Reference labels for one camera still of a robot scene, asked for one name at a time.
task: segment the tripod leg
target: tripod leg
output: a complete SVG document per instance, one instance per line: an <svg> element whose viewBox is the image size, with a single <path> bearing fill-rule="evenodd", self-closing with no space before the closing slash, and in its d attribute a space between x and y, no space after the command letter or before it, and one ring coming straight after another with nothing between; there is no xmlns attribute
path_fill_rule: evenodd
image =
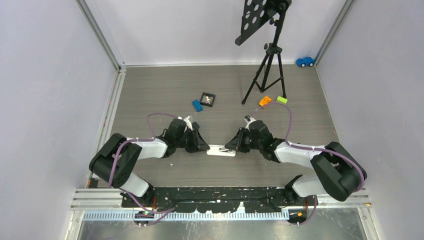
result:
<svg viewBox="0 0 424 240"><path fill-rule="evenodd" d="M286 96L286 87L284 85L283 65L281 63L281 55L280 55L280 53L277 53L277 57L278 57L279 76L281 78L282 97L286 99L287 98L287 96Z"/></svg>
<svg viewBox="0 0 424 240"><path fill-rule="evenodd" d="M243 101L241 101L241 104L243 104L243 105L244 105L244 104L246 103L246 100L248 99L249 94L251 94L251 91L252 91L252 89L253 89L253 86L255 85L256 80L257 80L257 79L258 79L258 77L259 77L259 74L261 74L261 71L262 71L262 69L264 68L265 63L267 62L267 58L268 58L268 54L265 54L265 57L263 58L262 63L260 64L259 69L258 69L258 70L257 70L257 72L256 72L256 76L254 76L253 81L252 81L252 84L250 85L249 90L248 90L248 91L247 91L247 93L246 93L246 96L244 96Z"/></svg>
<svg viewBox="0 0 424 240"><path fill-rule="evenodd" d="M274 54L270 54L268 58L268 64L265 68L265 74L263 75L262 86L260 87L260 92L263 93L265 91L265 85L267 84L268 74L270 73L271 64L273 63Z"/></svg>

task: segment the green lego brick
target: green lego brick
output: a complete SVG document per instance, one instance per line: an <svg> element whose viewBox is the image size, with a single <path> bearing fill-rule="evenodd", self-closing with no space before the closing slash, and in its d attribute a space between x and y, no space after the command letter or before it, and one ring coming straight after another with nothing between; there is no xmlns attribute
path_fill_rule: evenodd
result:
<svg viewBox="0 0 424 240"><path fill-rule="evenodd" d="M277 97L276 102L286 104L287 103L287 99L284 98L284 97L282 97L282 96L279 96L279 97Z"/></svg>

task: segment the white wall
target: white wall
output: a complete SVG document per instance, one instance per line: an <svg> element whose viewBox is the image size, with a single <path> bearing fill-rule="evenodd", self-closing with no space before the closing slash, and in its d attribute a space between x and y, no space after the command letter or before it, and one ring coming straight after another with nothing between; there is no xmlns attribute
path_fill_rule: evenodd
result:
<svg viewBox="0 0 424 240"><path fill-rule="evenodd" d="M424 2L356 1L318 65L385 239L424 237Z"/></svg>
<svg viewBox="0 0 424 240"><path fill-rule="evenodd" d="M241 46L234 43L244 0L93 1L127 65L261 62L275 33L266 23ZM279 40L282 60L314 58L344 2L293 0Z"/></svg>
<svg viewBox="0 0 424 240"><path fill-rule="evenodd" d="M62 239L115 78L74 0L0 3L0 235Z"/></svg>

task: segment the tripod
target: tripod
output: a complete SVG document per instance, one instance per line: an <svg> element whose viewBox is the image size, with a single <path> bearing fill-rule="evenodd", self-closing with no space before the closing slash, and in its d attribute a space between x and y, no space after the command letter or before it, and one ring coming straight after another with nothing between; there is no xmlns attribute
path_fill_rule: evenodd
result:
<svg viewBox="0 0 424 240"><path fill-rule="evenodd" d="M279 14L279 20L275 20L273 18L271 18L271 20L269 21L269 24L274 24L276 26L276 30L275 30L275 35L274 35L274 41L272 43L270 43L269 47L268 44L265 44L265 46L263 47L266 51L265 57L262 60L262 63L259 66L259 69L256 72L256 76L254 76L254 79L249 87L249 90L246 93L246 96L244 96L243 101L241 101L241 104L245 104L246 100L249 97L249 94L251 93L253 86L256 85L260 92L263 93L265 92L267 89L269 89L270 87L272 87L274 84L276 84L278 81L281 81L281 87L282 87L282 97L286 98L286 88L284 86L284 76L283 76L283 66L281 63L281 52L282 49L281 47L277 46L278 43L278 39L280 37L280 33L281 33L281 29L283 29L283 22L284 22L284 18L286 17L286 12L282 12ZM277 54L277 58L278 58L278 68L279 68L279 75L280 77L275 80L273 83L271 83L269 86L265 87L267 84L267 79L268 79L268 74L270 73L270 69L271 69L271 64L273 63L273 58L274 55ZM265 63L267 62L268 59L268 64L266 65L265 68L265 73L263 75L263 81L262 81L262 86L259 86L258 83L258 77L259 74L261 73L262 69L265 66Z"/></svg>

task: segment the blue toy car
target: blue toy car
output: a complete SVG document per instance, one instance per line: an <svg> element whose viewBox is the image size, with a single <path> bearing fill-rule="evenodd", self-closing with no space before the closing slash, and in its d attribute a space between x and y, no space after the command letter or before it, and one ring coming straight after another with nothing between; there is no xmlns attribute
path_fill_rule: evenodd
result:
<svg viewBox="0 0 424 240"><path fill-rule="evenodd" d="M312 67L315 65L315 60L312 57L305 57L305 58L299 58L296 60L296 64L299 67L305 67L306 65L308 65L309 67Z"/></svg>

